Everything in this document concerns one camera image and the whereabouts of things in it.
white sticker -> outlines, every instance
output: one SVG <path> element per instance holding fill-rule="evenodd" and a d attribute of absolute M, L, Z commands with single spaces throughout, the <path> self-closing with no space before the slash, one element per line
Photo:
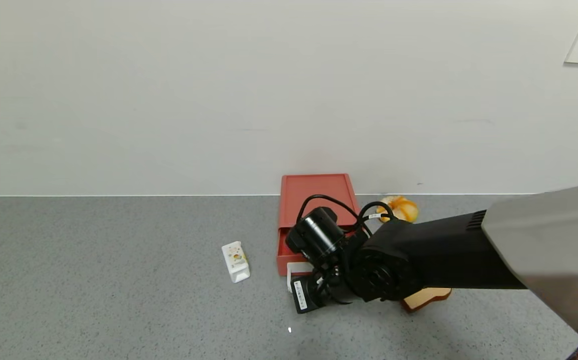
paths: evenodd
<path fill-rule="evenodd" d="M 300 281 L 294 281 L 293 287 L 295 287 L 295 296 L 298 297 L 298 304 L 300 305 L 300 310 L 307 308 L 307 300 L 304 298 L 304 292 L 302 292 L 302 284 Z"/>

gray countertop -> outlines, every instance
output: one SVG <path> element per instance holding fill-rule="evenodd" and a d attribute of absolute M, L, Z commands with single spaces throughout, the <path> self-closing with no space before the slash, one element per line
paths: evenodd
<path fill-rule="evenodd" d="M 420 222 L 501 199 L 410 198 Z M 0 198 L 0 360 L 551 360 L 578 344 L 527 290 L 298 315 L 275 264 L 277 209 L 274 196 Z M 220 247 L 236 240 L 252 275 L 232 284 Z"/>

bread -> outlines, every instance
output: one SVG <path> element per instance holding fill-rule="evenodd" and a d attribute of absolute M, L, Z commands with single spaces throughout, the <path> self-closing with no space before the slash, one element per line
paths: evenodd
<path fill-rule="evenodd" d="M 428 303 L 446 300 L 450 296 L 451 290 L 453 289 L 450 287 L 427 287 L 405 298 L 400 303 L 408 312 L 416 312 L 428 305 Z"/>
<path fill-rule="evenodd" d="M 396 215 L 396 218 L 398 219 L 408 221 L 410 223 L 417 219 L 417 215 L 419 213 L 417 205 L 404 196 L 387 196 L 382 199 L 382 202 L 389 205 L 389 207 L 393 210 L 393 214 Z M 386 214 L 387 210 L 384 207 L 378 206 L 376 208 L 376 213 Z M 389 221 L 389 218 L 381 217 L 380 220 L 383 223 L 386 223 Z"/>

